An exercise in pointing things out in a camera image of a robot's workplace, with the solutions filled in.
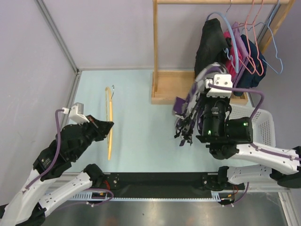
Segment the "purple camouflage trousers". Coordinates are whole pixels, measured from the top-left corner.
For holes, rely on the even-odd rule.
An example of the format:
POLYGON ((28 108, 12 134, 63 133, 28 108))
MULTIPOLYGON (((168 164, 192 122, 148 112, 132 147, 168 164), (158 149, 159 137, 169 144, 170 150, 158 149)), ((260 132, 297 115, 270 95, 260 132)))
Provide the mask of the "purple camouflage trousers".
POLYGON ((226 66, 214 62, 204 68, 196 76, 185 99, 177 97, 173 106, 173 114, 176 117, 174 138, 181 138, 179 146, 185 143, 192 144, 192 135, 195 125, 200 126, 204 108, 201 106, 202 97, 205 93, 205 79, 211 79, 217 74, 228 74, 226 66))

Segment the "black trousers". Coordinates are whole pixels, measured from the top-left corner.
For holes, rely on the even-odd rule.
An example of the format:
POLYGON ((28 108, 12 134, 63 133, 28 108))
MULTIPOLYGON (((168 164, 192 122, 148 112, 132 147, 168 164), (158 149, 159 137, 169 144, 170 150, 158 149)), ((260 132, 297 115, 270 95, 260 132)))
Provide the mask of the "black trousers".
POLYGON ((228 61, 224 50, 232 47, 231 38, 224 37, 221 23, 217 18, 207 20, 202 28, 200 45, 196 53, 195 77, 208 65, 228 61))

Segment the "light blue plastic hanger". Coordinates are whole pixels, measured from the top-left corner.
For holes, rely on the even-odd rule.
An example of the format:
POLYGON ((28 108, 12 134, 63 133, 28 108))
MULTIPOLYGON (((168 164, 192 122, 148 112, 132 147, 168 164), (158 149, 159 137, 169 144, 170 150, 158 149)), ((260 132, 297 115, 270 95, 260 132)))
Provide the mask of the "light blue plastic hanger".
POLYGON ((226 26, 228 28, 228 31, 229 31, 230 37, 231 37, 231 41, 232 41, 232 49, 234 50, 235 64, 233 63, 233 61, 234 61, 233 60, 233 56, 230 55, 230 51, 229 51, 228 48, 226 48, 224 50, 224 53, 227 55, 227 58, 230 60, 232 67, 235 69, 235 72, 238 73, 239 72, 238 49, 237 49, 237 44, 236 44, 235 36, 234 36, 233 30, 231 28, 231 25, 228 22, 226 16, 224 14, 222 14, 221 12, 217 12, 217 11, 210 13, 207 16, 206 20, 209 20, 210 16, 212 16, 212 15, 219 15, 222 18, 222 20, 225 22, 225 24, 226 24, 226 26))

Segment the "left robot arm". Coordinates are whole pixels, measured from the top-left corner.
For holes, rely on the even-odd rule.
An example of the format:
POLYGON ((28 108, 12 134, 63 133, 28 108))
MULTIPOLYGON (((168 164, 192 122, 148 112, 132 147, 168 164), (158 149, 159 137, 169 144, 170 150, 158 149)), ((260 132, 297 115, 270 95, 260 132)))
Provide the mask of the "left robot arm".
POLYGON ((13 200, 0 207, 2 226, 40 226, 57 207, 78 192, 103 185, 105 175, 96 164, 87 165, 72 181, 46 191, 93 143, 107 138, 114 123, 92 115, 80 124, 66 125, 33 164, 30 175, 13 200))

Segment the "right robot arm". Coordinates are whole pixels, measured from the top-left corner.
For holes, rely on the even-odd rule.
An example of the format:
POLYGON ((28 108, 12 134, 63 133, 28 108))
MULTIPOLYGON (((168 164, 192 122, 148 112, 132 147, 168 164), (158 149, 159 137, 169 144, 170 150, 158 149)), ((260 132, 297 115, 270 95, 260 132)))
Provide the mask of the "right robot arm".
POLYGON ((279 186, 298 189, 301 186, 301 148, 281 149, 254 142, 252 120, 242 117, 230 120, 226 112, 232 107, 228 98, 200 96, 202 130, 197 136, 210 154, 218 160, 240 159, 254 162, 246 167, 220 167, 217 184, 231 185, 266 179, 279 186))

